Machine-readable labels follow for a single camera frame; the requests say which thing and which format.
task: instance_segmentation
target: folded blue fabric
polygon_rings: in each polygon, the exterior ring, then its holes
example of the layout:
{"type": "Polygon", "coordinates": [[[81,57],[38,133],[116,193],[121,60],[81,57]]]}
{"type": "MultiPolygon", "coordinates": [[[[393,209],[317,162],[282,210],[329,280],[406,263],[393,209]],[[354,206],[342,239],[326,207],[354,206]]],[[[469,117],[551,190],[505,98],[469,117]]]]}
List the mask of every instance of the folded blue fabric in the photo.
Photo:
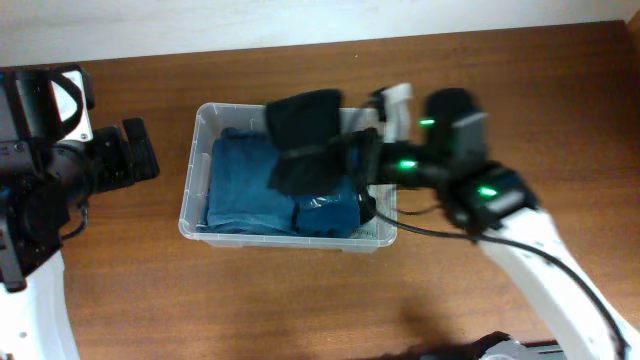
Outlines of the folded blue fabric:
{"type": "Polygon", "coordinates": [[[300,235],[348,238],[360,226],[358,197],[346,176],[334,194],[295,196],[294,200],[299,207],[295,227],[300,235]]]}
{"type": "Polygon", "coordinates": [[[267,187],[278,157],[266,135],[224,129],[213,144],[207,228],[200,231],[295,234],[293,199],[267,187]]]}

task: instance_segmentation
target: wooden table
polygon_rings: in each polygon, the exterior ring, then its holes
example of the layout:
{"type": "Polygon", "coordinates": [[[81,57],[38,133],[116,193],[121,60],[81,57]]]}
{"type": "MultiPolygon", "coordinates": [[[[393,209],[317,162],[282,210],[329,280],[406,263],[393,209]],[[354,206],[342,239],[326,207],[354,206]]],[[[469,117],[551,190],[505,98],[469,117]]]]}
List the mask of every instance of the wooden table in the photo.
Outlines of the wooden table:
{"type": "MultiPolygon", "coordinates": [[[[518,169],[611,303],[640,325],[640,76],[623,23],[419,36],[82,64],[94,127],[145,118],[162,174],[92,198],[63,250],[83,359],[344,359],[502,330],[550,339],[477,248],[400,232],[374,254],[213,248],[178,232],[198,107],[326,87],[360,104],[409,81],[421,100],[472,89],[493,156],[518,169]]],[[[401,193],[419,209],[432,193],[401,193]]],[[[441,214],[400,217],[452,230],[441,214]]]]}

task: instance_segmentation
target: clear plastic container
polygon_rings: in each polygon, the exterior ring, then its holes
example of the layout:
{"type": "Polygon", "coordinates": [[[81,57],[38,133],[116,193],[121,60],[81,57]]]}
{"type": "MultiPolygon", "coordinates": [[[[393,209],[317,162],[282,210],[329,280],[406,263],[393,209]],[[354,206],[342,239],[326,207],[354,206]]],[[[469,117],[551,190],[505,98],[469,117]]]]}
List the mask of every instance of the clear plastic container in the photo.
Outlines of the clear plastic container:
{"type": "MultiPolygon", "coordinates": [[[[341,109],[342,128],[350,121],[356,109],[341,109]]],[[[220,137],[223,129],[266,131],[264,106],[207,103],[198,109],[196,125],[189,156],[189,168],[182,199],[182,210],[178,228],[187,239],[202,240],[213,246],[279,246],[297,248],[340,249],[354,252],[373,252],[379,247],[389,246],[396,239],[397,229],[377,217],[356,229],[350,238],[314,238],[294,236],[229,235],[199,232],[201,219],[211,178],[213,142],[220,137]]],[[[374,110],[366,110],[357,129],[376,127],[383,130],[376,119],[374,110]]],[[[391,185],[369,187],[376,198],[378,210],[395,219],[396,194],[391,185]]]]}

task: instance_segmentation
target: white wall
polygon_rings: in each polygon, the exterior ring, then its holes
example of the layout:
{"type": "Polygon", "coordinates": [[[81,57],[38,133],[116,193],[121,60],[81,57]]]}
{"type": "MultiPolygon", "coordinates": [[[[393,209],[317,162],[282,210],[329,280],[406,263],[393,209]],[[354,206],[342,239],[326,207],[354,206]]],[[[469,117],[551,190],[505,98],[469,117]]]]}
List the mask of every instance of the white wall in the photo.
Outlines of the white wall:
{"type": "Polygon", "coordinates": [[[640,0],[0,0],[0,66],[630,19],[640,0]]]}

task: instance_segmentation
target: green led indicator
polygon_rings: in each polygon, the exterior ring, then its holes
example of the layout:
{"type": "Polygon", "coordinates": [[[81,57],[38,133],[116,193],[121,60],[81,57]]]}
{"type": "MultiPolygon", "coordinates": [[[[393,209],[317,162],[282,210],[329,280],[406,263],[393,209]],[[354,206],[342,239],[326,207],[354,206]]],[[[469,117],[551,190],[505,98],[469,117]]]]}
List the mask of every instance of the green led indicator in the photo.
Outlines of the green led indicator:
{"type": "Polygon", "coordinates": [[[478,189],[478,192],[480,193],[481,196],[484,197],[493,197],[498,195],[498,192],[493,190],[492,188],[483,186],[481,188],[478,189]]]}
{"type": "Polygon", "coordinates": [[[433,124],[436,123],[436,121],[431,118],[424,118],[424,119],[421,119],[418,123],[422,127],[431,127],[433,126],[433,124]]]}
{"type": "Polygon", "coordinates": [[[400,169],[403,169],[403,170],[413,169],[416,166],[418,166],[418,163],[413,160],[400,161],[400,169]]]}

